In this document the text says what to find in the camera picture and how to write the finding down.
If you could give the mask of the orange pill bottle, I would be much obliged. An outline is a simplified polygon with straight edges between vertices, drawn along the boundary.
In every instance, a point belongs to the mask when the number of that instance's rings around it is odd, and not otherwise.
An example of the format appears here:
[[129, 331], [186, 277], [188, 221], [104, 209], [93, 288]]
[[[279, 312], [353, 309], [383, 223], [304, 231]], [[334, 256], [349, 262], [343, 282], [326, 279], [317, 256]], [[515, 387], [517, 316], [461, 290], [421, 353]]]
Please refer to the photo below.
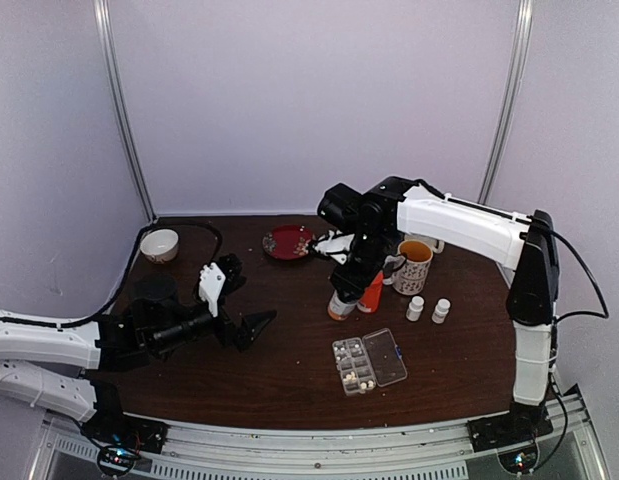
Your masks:
[[383, 272], [380, 271], [372, 283], [366, 288], [362, 298], [357, 303], [359, 311], [367, 314], [375, 313], [380, 304], [380, 299], [383, 290]]

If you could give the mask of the grey lid vitamin bottle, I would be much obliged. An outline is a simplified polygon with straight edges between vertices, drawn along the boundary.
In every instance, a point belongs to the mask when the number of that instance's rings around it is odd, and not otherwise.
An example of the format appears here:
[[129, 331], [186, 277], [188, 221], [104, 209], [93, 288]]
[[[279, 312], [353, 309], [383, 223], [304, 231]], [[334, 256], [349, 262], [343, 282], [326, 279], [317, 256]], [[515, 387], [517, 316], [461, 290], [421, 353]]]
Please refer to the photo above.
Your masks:
[[334, 291], [327, 306], [328, 315], [335, 321], [344, 321], [356, 308], [357, 303], [357, 300], [342, 300], [338, 292]]

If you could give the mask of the small white bottle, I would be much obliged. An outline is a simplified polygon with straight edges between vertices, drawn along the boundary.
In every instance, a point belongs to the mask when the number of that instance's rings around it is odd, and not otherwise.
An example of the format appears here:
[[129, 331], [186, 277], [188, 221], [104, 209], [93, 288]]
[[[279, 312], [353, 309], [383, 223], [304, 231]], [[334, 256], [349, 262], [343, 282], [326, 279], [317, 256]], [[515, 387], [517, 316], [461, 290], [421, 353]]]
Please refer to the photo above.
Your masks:
[[406, 311], [406, 319], [410, 322], [418, 321], [423, 312], [424, 304], [425, 301], [421, 296], [413, 296]]
[[433, 310], [431, 319], [435, 324], [443, 324], [449, 314], [451, 302], [446, 298], [440, 298]]

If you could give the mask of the clear plastic pill organizer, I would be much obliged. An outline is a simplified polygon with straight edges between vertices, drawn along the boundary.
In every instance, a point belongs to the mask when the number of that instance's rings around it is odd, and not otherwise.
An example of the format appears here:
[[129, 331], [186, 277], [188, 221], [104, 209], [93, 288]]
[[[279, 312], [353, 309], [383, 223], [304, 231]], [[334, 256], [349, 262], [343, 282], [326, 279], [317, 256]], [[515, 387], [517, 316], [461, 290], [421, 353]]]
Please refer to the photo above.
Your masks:
[[[357, 338], [360, 340], [364, 355], [361, 357], [337, 362], [335, 360], [332, 345], [336, 341]], [[373, 389], [384, 388], [407, 379], [408, 371], [403, 360], [403, 356], [398, 344], [390, 329], [384, 328], [363, 337], [351, 337], [336, 340], [332, 343], [331, 349], [341, 383], [341, 374], [346, 371], [361, 371], [368, 369], [373, 374], [376, 387]], [[368, 392], [360, 392], [352, 395], [362, 395]]]

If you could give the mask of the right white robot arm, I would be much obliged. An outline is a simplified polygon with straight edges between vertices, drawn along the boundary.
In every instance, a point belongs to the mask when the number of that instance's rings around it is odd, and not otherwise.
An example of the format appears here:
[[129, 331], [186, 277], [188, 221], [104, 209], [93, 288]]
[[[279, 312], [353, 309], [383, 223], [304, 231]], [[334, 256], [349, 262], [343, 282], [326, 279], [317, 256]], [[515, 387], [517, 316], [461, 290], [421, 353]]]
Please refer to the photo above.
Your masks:
[[422, 179], [395, 176], [365, 193], [339, 183], [324, 193], [317, 213], [336, 229], [314, 243], [319, 255], [336, 263], [328, 307], [334, 317], [356, 307], [407, 240], [440, 240], [460, 257], [512, 271], [505, 309], [515, 329], [516, 367], [501, 430], [519, 442], [539, 426], [557, 352], [560, 269], [548, 213], [491, 209], [443, 194]]

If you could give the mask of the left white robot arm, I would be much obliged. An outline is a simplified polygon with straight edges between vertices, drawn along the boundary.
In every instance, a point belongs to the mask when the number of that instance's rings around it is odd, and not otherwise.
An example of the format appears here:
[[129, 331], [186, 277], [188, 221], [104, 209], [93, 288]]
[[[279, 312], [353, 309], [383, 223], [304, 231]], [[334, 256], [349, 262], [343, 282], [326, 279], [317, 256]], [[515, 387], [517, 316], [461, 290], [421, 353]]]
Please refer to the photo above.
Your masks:
[[116, 387], [70, 378], [49, 370], [49, 365], [128, 372], [166, 360], [178, 348], [207, 336], [245, 351], [277, 313], [258, 312], [235, 323], [223, 302], [244, 282], [244, 277], [227, 282], [216, 275], [209, 284], [210, 301], [185, 305], [174, 278], [149, 276], [134, 285], [123, 311], [83, 319], [21, 316], [0, 309], [0, 394], [94, 425], [110, 443], [122, 444], [132, 436], [133, 424]]

